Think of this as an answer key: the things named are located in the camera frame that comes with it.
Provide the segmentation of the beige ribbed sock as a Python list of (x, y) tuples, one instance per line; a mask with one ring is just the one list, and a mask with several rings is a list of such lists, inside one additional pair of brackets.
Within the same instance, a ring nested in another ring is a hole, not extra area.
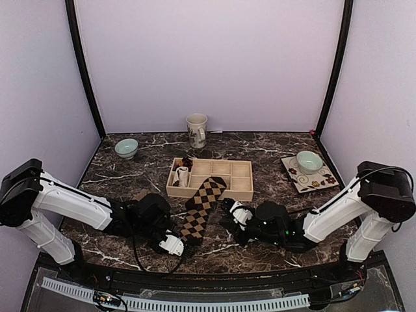
[(141, 190), (136, 196), (134, 196), (132, 198), (132, 200), (136, 200), (136, 201), (140, 201), (142, 200), (144, 197), (146, 197), (148, 194), (150, 193), (150, 191), (148, 189), (143, 189)]

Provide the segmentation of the brown yellow argyle sock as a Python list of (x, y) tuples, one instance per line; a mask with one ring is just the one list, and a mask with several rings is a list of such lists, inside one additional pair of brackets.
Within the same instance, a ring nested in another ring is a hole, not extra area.
[(180, 234), (189, 246), (200, 246), (205, 236), (210, 214), (217, 206), (227, 184), (221, 177), (208, 177), (185, 203), (187, 214)]

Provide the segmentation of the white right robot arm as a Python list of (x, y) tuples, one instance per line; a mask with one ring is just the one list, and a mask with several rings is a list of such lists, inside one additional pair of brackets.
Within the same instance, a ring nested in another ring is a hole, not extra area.
[(226, 215), (220, 225), (242, 247), (255, 240), (300, 254), (364, 215), (358, 230), (344, 243), (341, 260), (331, 269), (336, 281), (345, 282), (356, 273), (357, 263), (368, 258), (389, 230), (415, 214), (414, 186), (407, 170), (364, 161), (358, 166), (355, 178), (340, 193), (301, 218), (291, 218), (285, 206), (272, 201), (254, 209), (225, 198), (221, 208)]

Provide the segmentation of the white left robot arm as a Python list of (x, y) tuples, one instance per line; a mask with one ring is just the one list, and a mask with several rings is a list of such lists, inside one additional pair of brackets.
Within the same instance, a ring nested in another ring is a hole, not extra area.
[(1, 182), (1, 225), (26, 234), (77, 283), (87, 283), (91, 268), (82, 252), (41, 212), (51, 211), (78, 220), (108, 235), (148, 239), (157, 253), (191, 255), (184, 239), (174, 233), (170, 205), (149, 193), (141, 200), (118, 201), (77, 190), (45, 172), (42, 162), (31, 159), (6, 175)]

